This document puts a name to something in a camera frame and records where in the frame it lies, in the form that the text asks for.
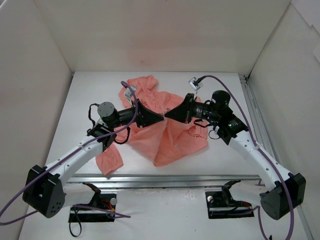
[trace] black cable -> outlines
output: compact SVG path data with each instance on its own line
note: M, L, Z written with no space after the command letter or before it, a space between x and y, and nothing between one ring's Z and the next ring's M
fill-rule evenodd
M89 118L89 120L92 122L92 127L94 127L94 126L96 125L96 121L91 118L91 107L92 107L92 106L99 107L99 104L98 104L98 103L93 103L93 104L91 104L91 105L89 106L88 118Z
M201 125L201 124L199 124L197 122L203 122L203 120L202 119L196 119L196 120L193 121L194 125L199 126L201 128L207 128L207 127L211 126L211 123L207 124L207 125Z
M251 210L245 211L245 212L239 212L239 213L228 213L227 215L229 216L244 216L244 215L249 215L253 213L256 209L258 209L258 206L255 208L252 208ZM216 215L225 215L224 213L219 213L217 212Z
M238 207L236 206L236 207L234 207L234 208L232 208L232 209L230 209L230 210L212 211L212 212L211 212L211 216L213 216L213 215L229 215L230 212L233 212L233 211L235 211L235 210L237 210L237 209L238 209Z
M208 121L208 123L210 123L213 127L215 127L215 124L210 120L210 119L206 119Z
M80 234L81 234L81 232L82 232L82 225L81 225L81 221L80 221L79 216L78 216L79 210L80 210L79 208L78 208L78 209L75 209L75 208L74 208L74 215L72 216L72 218L71 218L70 221L69 221L69 231L70 231L71 236L74 237L74 238L79 237ZM79 226L80 226L80 232L79 232L78 235L75 235L75 234L72 232L72 230L71 230L71 222L74 220L74 218L76 218L76 222L77 222L77 223L79 224Z
M116 144L125 144L126 142L128 142L128 140L129 140L129 135L130 135L130 127L127 127L126 128L126 131L127 131L127 135L126 135L126 139L123 141L123 142L118 142L116 139L114 139L114 142L116 143Z
M210 133L211 133L212 131L214 131L214 129L210 130L209 133L208 133L209 138L210 138L210 139L213 139L213 140L218 140L218 139L220 139L220 137L218 137L218 138L211 137L211 136L210 136Z

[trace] white wall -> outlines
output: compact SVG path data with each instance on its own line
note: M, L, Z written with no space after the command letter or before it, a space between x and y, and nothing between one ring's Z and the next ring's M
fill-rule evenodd
M34 0L72 71L248 74L290 0Z
M32 0L0 6L0 208L43 165L71 82L71 72ZM20 197L0 222L24 215ZM0 226L14 240L22 222Z
M319 42L290 5L249 79L275 155L306 178L302 209L314 239L320 239L320 63L313 54Z

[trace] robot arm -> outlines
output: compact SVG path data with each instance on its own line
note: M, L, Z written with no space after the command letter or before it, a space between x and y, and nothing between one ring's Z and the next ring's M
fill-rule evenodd
M196 91L199 89L194 82L190 84ZM195 101L193 93L188 93L184 101L167 112L165 117L186 124L196 118L194 124L198 126L213 126L219 138L237 151L265 184L265 186L257 186L242 181L230 181L222 187L226 202L231 205L233 201L245 201L261 206L271 218L278 220L290 211L279 175L288 188L294 208L304 200L306 180L300 173L293 175L270 156L263 147L253 143L253 136L250 135L248 127L229 108L230 99L228 92L218 90L212 94L211 100L201 103ZM210 124L200 125L199 122L202 120Z
M162 115L145 108L138 99L135 104L119 112L111 102L100 104L97 109L100 115L99 121L87 131L87 136L79 141L77 146L45 167L36 165L30 169L26 185L46 169L49 172L25 190L22 199L47 218L55 216L63 207L76 204L90 204L95 207L95 203L100 201L101 191L98 188L89 183L67 182L84 164L101 154L113 143L116 134L103 136L114 132L117 127L127 125L133 119L136 107L138 115L135 122L140 128L148 127L164 119Z

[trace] orange cloth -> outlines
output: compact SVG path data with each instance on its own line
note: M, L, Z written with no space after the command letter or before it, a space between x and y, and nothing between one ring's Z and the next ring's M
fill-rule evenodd
M141 76L127 81L136 87L136 96L148 109L165 114L183 102L183 98L165 91L154 91L158 83L152 75ZM126 108L131 105L124 97L125 88L119 92L119 97ZM153 165L161 167L173 163L189 154L193 154L208 145L208 129L177 122L165 118L154 125L138 128L135 123L131 126L128 143L140 153L153 161ZM117 134L116 140L123 142L127 137L124 130ZM108 174L123 165L122 158L112 144L102 154L96 157L96 164L103 174Z

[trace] white enclosure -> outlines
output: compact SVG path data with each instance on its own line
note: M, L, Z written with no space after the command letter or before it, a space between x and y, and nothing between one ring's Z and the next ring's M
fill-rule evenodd
M316 0L0 0L0 209L24 186L31 167L52 162L72 148L78 136L82 138L90 127L90 103L110 101L122 108L117 96L121 80L153 74L159 80L158 90L184 97L191 91L190 76L216 73L232 89L247 115L261 117L276 159L306 178L304 203L295 210L292 239L320 239L319 12ZM247 81L245 86L240 79ZM210 98L213 91L209 88L221 89L210 81L204 83L208 88L201 90L201 98ZM86 97L80 95L81 88L87 89ZM246 92L249 88L253 96ZM105 89L105 96L96 93L99 89ZM234 103L231 107L239 114ZM252 124L257 130L256 120ZM267 139L267 135L257 138ZM222 142L210 142L204 152L165 168L155 168L127 145L118 149L125 164L115 173L119 176L228 176L224 181L257 177ZM193 160L200 158L204 159L202 164L195 164ZM78 174L99 174L94 159ZM201 198L204 195L200 188L191 192ZM119 230L109 231L116 239L150 239L152 233L168 239L261 237L256 217L219 220L211 226L208 219L201 218L206 211L202 199L191 198L191 192L120 191L120 196L130 195L134 201L120 200L119 210L136 213L149 231L144 234L139 221L127 220L119 221L115 228L126 226L123 235ZM160 202L154 211L152 202L159 195L171 201ZM179 208L181 201L188 208L186 212ZM185 215L163 224L171 233L166 235L160 222L175 210ZM26 211L20 197L0 222ZM21 240L46 235L72 239L68 211L65 208L52 219L38 214L30 217L21 235L22 221L0 226L0 239L18 239L19 235ZM198 219L187 219L193 211ZM166 215L156 218L161 213ZM273 233L275 239L285 237L288 221L288 215L279 222L263 219L267 233ZM180 233L193 225L199 228L187 227L188 231ZM236 235L217 233L229 231L230 226L237 229ZM85 228L83 239L108 237L102 225Z

